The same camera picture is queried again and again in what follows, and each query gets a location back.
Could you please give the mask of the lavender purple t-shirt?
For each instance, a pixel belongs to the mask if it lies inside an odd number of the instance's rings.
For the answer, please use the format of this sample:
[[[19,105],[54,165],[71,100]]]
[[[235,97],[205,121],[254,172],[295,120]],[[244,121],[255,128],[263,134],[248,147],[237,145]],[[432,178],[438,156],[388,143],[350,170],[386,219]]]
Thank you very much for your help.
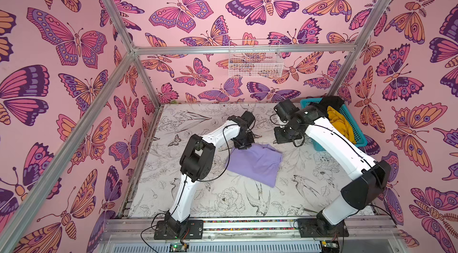
[[[283,154],[271,145],[252,144],[248,149],[234,149],[227,169],[269,187],[275,187]]]

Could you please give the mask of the teal plastic laundry basket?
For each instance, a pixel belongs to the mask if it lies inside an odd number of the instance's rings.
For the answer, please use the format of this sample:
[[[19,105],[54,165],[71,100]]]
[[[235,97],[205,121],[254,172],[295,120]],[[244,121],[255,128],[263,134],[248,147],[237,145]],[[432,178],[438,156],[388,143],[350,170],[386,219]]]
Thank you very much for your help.
[[[302,108],[305,108],[311,103],[320,103],[323,98],[306,98],[302,99],[300,101],[300,105]],[[345,119],[349,122],[349,124],[353,128],[353,133],[355,137],[356,144],[355,146],[358,148],[362,148],[367,145],[367,139],[364,136],[363,132],[361,131],[360,127],[358,126],[357,122],[353,118],[353,116],[350,114],[350,111],[348,110],[347,106],[343,104],[340,109],[339,113],[342,114]]]

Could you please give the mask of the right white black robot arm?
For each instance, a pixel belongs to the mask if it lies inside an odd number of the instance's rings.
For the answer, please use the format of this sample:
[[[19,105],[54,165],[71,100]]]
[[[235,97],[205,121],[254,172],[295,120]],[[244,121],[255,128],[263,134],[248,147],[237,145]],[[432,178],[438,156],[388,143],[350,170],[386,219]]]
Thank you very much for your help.
[[[284,100],[274,107],[274,112],[279,121],[274,128],[277,143],[295,144],[308,136],[328,152],[351,179],[340,195],[317,214],[321,227],[335,227],[384,193],[391,173],[389,163],[378,162],[358,149],[314,105],[300,109],[290,100]]]

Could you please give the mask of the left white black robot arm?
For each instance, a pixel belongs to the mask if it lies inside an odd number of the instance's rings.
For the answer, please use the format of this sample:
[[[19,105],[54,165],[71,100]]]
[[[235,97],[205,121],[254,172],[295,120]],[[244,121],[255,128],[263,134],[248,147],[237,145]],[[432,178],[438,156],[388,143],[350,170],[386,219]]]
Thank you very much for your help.
[[[197,185],[207,182],[216,150],[229,141],[239,150],[249,149],[254,143],[254,135],[250,127],[255,116],[245,111],[241,116],[232,115],[216,130],[199,136],[190,136],[180,158],[180,187],[171,208],[165,214],[165,224],[175,232],[186,227],[190,217],[190,209],[197,191]]]

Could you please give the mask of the mustard yellow t-shirt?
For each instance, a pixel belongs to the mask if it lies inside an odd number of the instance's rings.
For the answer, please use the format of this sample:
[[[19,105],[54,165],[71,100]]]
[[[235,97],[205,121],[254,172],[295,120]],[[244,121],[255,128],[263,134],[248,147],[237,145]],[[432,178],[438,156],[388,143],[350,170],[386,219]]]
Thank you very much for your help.
[[[343,136],[345,136],[352,144],[356,144],[355,136],[354,136],[354,131],[351,126],[351,124],[347,121],[347,119],[337,110],[332,108],[331,106],[328,106],[327,108],[327,115],[328,119],[339,131]]]

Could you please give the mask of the black t-shirt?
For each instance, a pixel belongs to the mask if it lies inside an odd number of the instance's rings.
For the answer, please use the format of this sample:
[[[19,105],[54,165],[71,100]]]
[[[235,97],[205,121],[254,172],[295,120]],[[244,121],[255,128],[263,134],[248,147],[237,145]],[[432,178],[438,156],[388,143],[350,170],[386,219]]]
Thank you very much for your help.
[[[328,107],[332,107],[336,111],[339,111],[344,104],[345,101],[339,96],[326,96],[318,103],[324,110],[327,110]]]

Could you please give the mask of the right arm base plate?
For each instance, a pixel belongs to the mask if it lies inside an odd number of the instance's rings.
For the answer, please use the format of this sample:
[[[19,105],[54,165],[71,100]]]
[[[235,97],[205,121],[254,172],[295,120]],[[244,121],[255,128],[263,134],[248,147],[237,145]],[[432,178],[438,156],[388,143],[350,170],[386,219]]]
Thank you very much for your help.
[[[319,218],[299,218],[297,228],[302,238],[347,238],[349,236],[344,222],[333,226]]]

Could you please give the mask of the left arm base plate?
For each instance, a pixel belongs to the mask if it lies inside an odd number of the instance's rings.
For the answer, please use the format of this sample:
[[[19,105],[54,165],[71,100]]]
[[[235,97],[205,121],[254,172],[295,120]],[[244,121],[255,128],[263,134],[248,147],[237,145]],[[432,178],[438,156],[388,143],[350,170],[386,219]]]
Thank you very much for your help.
[[[185,220],[181,223],[173,219],[157,222],[154,240],[202,239],[203,220]]]

